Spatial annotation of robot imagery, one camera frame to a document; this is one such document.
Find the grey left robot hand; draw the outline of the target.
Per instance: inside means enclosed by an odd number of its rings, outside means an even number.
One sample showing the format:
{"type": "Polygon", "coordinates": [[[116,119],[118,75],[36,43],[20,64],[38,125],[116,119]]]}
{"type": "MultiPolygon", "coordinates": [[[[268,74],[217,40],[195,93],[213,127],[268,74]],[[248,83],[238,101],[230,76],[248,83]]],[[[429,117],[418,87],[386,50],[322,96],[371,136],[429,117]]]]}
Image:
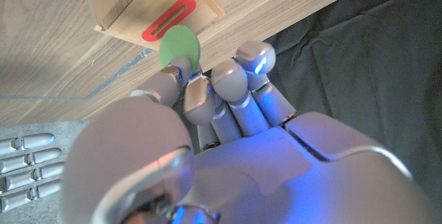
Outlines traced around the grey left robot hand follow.
{"type": "Polygon", "coordinates": [[[65,223],[440,223],[383,145],[296,111],[268,80],[273,47],[243,43],[210,76],[176,55],[73,143],[65,223]]]}

